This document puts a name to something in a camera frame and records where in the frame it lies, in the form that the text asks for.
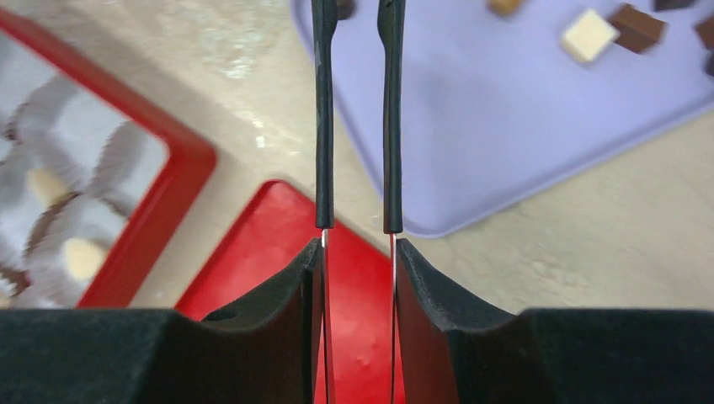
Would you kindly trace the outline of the red box lid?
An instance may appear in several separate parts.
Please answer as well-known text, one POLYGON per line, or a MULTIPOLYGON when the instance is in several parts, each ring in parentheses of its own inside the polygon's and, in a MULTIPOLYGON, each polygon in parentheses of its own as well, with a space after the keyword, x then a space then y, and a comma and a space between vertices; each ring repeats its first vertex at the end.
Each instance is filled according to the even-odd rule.
MULTIPOLYGON (((315 205, 283 181, 259 188, 177 308, 199 321, 286 267, 317 239, 315 205)), ((346 226, 328 239, 328 282, 333 345, 334 403, 402 403, 398 346, 393 340, 390 259, 346 226)), ((315 396, 325 396, 322 317, 315 396)))

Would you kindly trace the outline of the black metal tongs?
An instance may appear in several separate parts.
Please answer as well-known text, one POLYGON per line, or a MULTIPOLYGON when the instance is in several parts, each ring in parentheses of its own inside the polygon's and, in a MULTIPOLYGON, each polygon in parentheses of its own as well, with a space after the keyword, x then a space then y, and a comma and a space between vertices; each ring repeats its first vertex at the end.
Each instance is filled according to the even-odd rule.
MULTIPOLYGON (((316 74, 316 227, 321 231, 321 295, 325 396, 336 401, 333 378, 333 345, 329 307, 328 239, 334 226, 333 192, 333 70, 332 42, 338 22, 334 1, 311 5, 316 74)), ((383 231, 390 237, 391 274, 397 273, 397 236, 403 231, 401 95, 402 49, 406 3, 381 1, 377 30, 385 51, 383 94, 383 231)))

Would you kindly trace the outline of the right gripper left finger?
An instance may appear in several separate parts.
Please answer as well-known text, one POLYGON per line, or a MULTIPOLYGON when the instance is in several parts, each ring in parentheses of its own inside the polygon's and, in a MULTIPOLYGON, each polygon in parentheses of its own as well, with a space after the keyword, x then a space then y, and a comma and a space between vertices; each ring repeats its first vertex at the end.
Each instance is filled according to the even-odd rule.
POLYGON ((173 309, 4 310, 4 403, 310 403, 323 249, 195 321, 173 309))

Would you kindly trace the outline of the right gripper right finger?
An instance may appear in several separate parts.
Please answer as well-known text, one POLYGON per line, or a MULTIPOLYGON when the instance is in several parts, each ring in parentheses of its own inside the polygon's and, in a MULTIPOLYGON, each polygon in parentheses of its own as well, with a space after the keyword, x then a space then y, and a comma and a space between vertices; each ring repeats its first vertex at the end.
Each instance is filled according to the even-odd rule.
POLYGON ((659 309, 504 311, 396 242, 408 403, 710 403, 713 315, 659 309))

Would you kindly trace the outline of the cream square chocolate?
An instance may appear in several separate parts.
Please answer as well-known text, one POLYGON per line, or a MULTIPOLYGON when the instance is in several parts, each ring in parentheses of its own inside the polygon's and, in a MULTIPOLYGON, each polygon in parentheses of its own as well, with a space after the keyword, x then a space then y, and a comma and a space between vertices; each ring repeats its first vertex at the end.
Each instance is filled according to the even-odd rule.
POLYGON ((70 194, 63 181, 43 167, 30 169, 26 173, 26 181, 33 196, 43 207, 50 207, 70 194))

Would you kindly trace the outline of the cream heart chocolate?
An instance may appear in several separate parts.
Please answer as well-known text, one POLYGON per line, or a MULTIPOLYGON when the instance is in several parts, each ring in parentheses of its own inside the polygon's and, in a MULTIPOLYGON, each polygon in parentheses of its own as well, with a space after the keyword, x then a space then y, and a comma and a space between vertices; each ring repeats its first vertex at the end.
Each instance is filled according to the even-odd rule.
POLYGON ((84 238, 70 238, 62 246, 65 267, 75 279, 92 279, 101 269, 107 256, 105 248, 84 238))

